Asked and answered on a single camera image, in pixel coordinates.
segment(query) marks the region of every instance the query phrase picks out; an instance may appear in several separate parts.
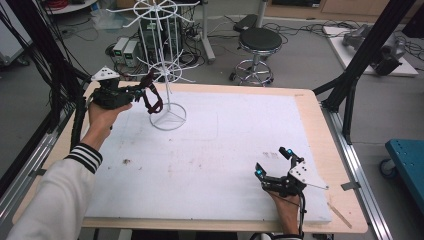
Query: metal stool leg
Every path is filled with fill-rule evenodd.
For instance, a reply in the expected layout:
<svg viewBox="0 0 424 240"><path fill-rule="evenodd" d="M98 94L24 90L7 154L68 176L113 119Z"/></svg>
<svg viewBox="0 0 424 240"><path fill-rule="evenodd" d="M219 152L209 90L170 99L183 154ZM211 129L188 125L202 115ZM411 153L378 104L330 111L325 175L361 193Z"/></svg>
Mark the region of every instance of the metal stool leg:
<svg viewBox="0 0 424 240"><path fill-rule="evenodd" d="M260 61L259 55L254 55L253 59L241 61L235 67L232 76L240 79L239 85L248 82L265 87L265 84L270 84L274 80L270 67L265 62Z"/></svg>

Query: cable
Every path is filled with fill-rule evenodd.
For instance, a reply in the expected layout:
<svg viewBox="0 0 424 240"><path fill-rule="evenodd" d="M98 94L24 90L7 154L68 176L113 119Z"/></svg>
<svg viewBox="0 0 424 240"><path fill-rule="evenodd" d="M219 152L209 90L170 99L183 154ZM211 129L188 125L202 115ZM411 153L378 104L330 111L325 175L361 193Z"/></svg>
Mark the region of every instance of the cable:
<svg viewBox="0 0 424 240"><path fill-rule="evenodd" d="M67 7L68 1L67 0L47 0L45 4L52 11L57 11Z"/></svg>

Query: white sleeve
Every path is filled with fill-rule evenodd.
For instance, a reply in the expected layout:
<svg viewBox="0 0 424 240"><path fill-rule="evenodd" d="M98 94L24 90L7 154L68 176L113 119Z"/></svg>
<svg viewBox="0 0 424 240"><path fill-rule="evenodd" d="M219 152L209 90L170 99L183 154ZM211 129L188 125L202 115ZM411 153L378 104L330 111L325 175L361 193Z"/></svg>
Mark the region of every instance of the white sleeve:
<svg viewBox="0 0 424 240"><path fill-rule="evenodd" d="M7 240L76 240L101 162L100 153L79 144L64 160L54 163Z"/></svg>

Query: gray floor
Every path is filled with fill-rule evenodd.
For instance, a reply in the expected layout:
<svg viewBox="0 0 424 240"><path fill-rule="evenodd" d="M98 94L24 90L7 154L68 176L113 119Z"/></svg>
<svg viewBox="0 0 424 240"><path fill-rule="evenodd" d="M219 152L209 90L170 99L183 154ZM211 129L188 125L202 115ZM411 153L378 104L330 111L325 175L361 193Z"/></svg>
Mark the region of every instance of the gray floor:
<svg viewBox="0 0 424 240"><path fill-rule="evenodd" d="M212 16L220 16L219 7L211 4ZM255 8L243 9L243 14L254 12ZM226 10L225 14L240 14ZM58 17L58 23L73 24L89 18L87 11L66 14ZM237 35L231 31L231 23L226 18L211 18L210 35ZM310 21L288 21L267 19L279 25L299 28L311 24ZM65 40L67 47L76 59L91 74L101 67L111 66L112 62L104 50L119 36L130 36L135 28L122 30L99 30L91 28L91 23L74 27L77 35ZM275 81L269 87L314 89L339 76L343 68L330 47L327 39L310 33L288 36L288 43L280 52L271 56L267 62L273 69ZM237 38L210 38L216 54L216 61L204 64L196 69L184 72L184 77L198 84L235 85L228 77L232 67L241 60L250 58L242 50L237 50ZM407 54L405 58L412 66L424 68L424 63ZM47 85L31 65L29 67L12 66L0 72L0 142L2 152L0 171L3 174L14 156L35 131L48 111ZM423 216L409 195L401 179L386 180L378 171L378 164L389 155L384 143L392 138L423 139L424 127L424 80L423 74L414 78L376 77L364 75L357 86L357 94L352 121L352 141L377 202L394 239L423 239ZM326 98L328 93L318 96ZM0 238L7 233L5 223L1 226ZM116 230L103 230L101 239L117 239ZM184 233L184 239L190 239L190 233ZM81 239L90 239L92 229L83 229ZM375 239L370 229L364 234L336 234L336 239Z"/></svg>

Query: wheel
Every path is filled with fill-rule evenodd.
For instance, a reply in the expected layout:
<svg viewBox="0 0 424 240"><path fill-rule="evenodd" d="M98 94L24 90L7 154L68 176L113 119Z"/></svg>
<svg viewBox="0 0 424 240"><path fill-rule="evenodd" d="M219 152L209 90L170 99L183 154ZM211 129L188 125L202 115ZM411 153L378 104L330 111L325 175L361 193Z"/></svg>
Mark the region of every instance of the wheel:
<svg viewBox="0 0 424 240"><path fill-rule="evenodd" d="M229 79L230 81L236 80L236 73L231 73Z"/></svg>
<svg viewBox="0 0 424 240"><path fill-rule="evenodd" d="M398 171L391 159L384 159L380 162L380 173L384 178L393 179L397 176Z"/></svg>

